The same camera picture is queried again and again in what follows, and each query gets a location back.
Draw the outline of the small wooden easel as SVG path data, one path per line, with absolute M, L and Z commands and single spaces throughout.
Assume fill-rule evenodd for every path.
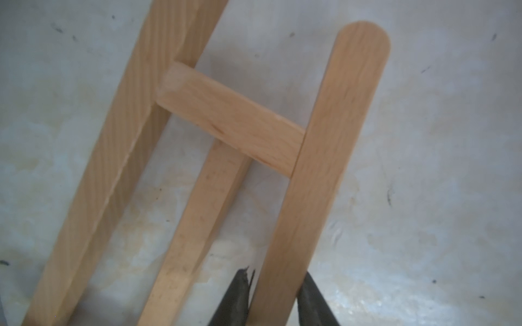
M 246 325 L 285 325 L 390 54 L 377 24 L 337 34 L 303 128 L 195 69 L 225 1 L 153 1 L 23 319 L 65 325 L 172 115 L 214 138 L 139 318 L 171 325 L 252 161 L 289 178 Z

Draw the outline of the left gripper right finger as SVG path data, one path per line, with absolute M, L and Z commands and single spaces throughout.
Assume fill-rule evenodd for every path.
M 340 326 L 309 272 L 296 298 L 300 326 Z

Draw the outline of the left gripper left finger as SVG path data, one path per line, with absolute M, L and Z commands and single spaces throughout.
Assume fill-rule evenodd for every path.
M 245 326 L 249 313 L 251 284 L 255 275 L 248 277 L 248 268 L 239 269 L 232 278 L 208 326 Z

